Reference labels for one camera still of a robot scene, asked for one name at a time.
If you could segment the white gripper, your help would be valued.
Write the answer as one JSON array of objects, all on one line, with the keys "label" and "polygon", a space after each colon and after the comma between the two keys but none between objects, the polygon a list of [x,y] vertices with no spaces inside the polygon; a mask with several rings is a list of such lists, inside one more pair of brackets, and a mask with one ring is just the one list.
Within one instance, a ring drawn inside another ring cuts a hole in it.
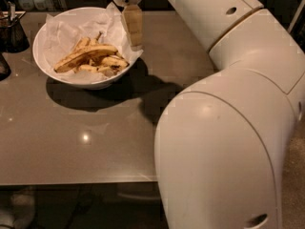
[{"label": "white gripper", "polygon": [[117,6],[125,7],[122,11],[123,22],[130,45],[134,51],[142,48],[143,16],[137,6],[142,0],[112,0]]}]

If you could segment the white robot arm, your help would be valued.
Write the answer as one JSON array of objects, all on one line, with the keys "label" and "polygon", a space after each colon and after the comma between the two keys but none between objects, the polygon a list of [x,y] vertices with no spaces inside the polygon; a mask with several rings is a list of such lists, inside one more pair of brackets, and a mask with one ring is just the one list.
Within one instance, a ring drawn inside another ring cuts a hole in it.
[{"label": "white robot arm", "polygon": [[169,229],[282,229],[282,169],[304,115],[305,54],[258,0],[168,1],[216,66],[156,127]]}]

